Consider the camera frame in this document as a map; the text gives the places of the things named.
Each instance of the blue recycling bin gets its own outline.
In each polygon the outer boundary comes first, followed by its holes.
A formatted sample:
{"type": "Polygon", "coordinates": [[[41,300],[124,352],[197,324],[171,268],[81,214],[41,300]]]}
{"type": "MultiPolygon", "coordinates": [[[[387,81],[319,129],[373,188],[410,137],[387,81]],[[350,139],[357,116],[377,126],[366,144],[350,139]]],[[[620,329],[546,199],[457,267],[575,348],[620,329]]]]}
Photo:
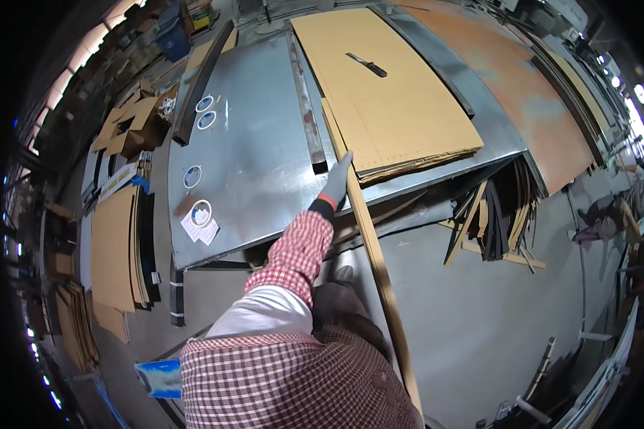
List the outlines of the blue recycling bin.
{"type": "Polygon", "coordinates": [[[172,63],[184,58],[191,51],[191,43],[189,43],[189,39],[184,33],[179,16],[161,23],[157,36],[153,41],[157,43],[167,59],[172,63]]]}

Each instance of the red wristband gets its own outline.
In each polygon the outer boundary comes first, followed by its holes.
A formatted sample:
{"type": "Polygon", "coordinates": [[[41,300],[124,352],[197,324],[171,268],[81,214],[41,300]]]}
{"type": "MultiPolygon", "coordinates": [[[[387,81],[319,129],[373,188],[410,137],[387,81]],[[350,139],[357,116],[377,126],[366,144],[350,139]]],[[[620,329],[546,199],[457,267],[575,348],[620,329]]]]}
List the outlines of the red wristband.
{"type": "Polygon", "coordinates": [[[320,193],[320,194],[317,196],[317,198],[318,198],[318,199],[320,199],[320,200],[324,200],[324,201],[326,201],[326,202],[329,202],[329,204],[332,206],[332,209],[334,209],[334,211],[336,211],[336,203],[335,203],[334,201],[332,201],[332,199],[331,199],[331,198],[329,198],[328,196],[326,196],[326,195],[325,195],[325,194],[323,194],[323,193],[320,193]]]}

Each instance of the ceiling light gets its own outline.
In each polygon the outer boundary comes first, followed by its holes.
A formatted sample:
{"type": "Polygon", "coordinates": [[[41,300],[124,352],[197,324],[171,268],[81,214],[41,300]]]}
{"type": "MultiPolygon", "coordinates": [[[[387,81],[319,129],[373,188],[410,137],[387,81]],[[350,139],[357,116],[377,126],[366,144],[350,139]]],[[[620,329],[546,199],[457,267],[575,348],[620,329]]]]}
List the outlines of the ceiling light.
{"type": "Polygon", "coordinates": [[[53,397],[53,401],[55,401],[55,405],[58,406],[58,408],[60,408],[60,410],[61,410],[62,409],[62,402],[60,401],[60,398],[58,398],[58,396],[52,390],[50,390],[50,396],[53,397]]]}
{"type": "Polygon", "coordinates": [[[639,102],[644,104],[644,87],[642,85],[635,85],[635,95],[639,102]]]}

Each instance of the orange rusted sheet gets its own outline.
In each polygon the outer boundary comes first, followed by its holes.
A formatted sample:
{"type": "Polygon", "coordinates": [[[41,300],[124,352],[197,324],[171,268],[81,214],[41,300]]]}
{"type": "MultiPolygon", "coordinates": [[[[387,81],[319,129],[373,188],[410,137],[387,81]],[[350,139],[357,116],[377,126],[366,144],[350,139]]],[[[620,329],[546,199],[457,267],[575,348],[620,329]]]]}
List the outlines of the orange rusted sheet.
{"type": "Polygon", "coordinates": [[[593,157],[580,127],[532,53],[485,13],[431,0],[395,0],[477,73],[518,129],[549,195],[582,174],[593,157]]]}

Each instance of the gray work glove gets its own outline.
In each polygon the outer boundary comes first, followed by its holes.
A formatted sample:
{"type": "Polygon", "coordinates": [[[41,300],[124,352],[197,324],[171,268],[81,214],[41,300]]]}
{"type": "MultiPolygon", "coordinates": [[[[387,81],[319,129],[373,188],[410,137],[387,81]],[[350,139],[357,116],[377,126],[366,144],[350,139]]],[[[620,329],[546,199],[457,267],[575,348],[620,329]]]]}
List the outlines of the gray work glove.
{"type": "Polygon", "coordinates": [[[327,184],[317,198],[329,202],[336,210],[343,197],[346,195],[346,179],[348,178],[348,167],[353,160],[353,151],[349,150],[346,155],[327,173],[327,184]]]}

